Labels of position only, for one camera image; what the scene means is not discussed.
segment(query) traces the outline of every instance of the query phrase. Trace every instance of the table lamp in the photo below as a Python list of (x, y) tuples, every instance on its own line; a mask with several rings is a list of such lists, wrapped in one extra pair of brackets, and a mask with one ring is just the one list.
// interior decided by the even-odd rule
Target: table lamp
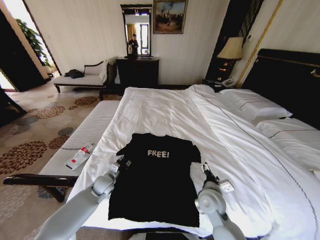
[(224, 62), (223, 67), (219, 68), (220, 76), (217, 78), (218, 81), (225, 80), (232, 70), (232, 66), (234, 65), (235, 61), (240, 60), (242, 58), (242, 42), (243, 37), (229, 37), (228, 41), (226, 42), (224, 48), (221, 52), (216, 56), (220, 59), (226, 59), (227, 61)]

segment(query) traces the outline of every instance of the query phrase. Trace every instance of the patterned carpet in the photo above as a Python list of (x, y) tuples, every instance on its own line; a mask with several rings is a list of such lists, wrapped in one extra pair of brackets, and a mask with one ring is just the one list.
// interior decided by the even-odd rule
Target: patterned carpet
[[(28, 113), (0, 128), (0, 240), (32, 240), (62, 204), (40, 187), (2, 182), (12, 174), (37, 174), (99, 103), (99, 92), (61, 87), (58, 93), (48, 82), (8, 95)], [(128, 239), (128, 234), (91, 228), (79, 230), (77, 239)]]

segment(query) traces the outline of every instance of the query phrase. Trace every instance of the pillow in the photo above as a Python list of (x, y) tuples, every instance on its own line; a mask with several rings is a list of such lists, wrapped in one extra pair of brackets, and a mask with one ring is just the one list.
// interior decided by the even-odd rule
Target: pillow
[(107, 77), (108, 77), (107, 76), (107, 65), (108, 65), (107, 60), (104, 60), (103, 63), (101, 64), (101, 71), (100, 71), (99, 77), (103, 83), (105, 83), (105, 81), (107, 80)]
[(98, 66), (86, 66), (84, 69), (85, 75), (99, 75), (101, 72), (101, 64)]
[(224, 89), (220, 93), (250, 120), (256, 118), (277, 119), (292, 115), (278, 104), (248, 89)]
[(295, 118), (262, 121), (256, 127), (297, 164), (320, 176), (319, 130)]

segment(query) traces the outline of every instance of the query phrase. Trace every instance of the wall mirror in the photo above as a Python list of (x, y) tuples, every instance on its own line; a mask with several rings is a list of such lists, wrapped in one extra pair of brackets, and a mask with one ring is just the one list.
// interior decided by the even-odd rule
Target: wall mirror
[(151, 57), (152, 4), (121, 4), (128, 57)]

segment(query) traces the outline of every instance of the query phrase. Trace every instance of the telephone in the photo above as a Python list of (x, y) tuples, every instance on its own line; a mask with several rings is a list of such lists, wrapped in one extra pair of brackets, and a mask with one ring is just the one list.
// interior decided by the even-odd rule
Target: telephone
[(235, 85), (235, 81), (233, 78), (229, 78), (227, 80), (224, 80), (224, 81), (214, 81), (214, 86), (216, 88), (221, 88), (221, 87), (225, 87), (225, 88), (231, 88), (233, 85)]
[(227, 80), (224, 80), (223, 82), (221, 82), (221, 84), (225, 87), (225, 88), (231, 88), (233, 85), (235, 85), (235, 81), (233, 78), (229, 78)]

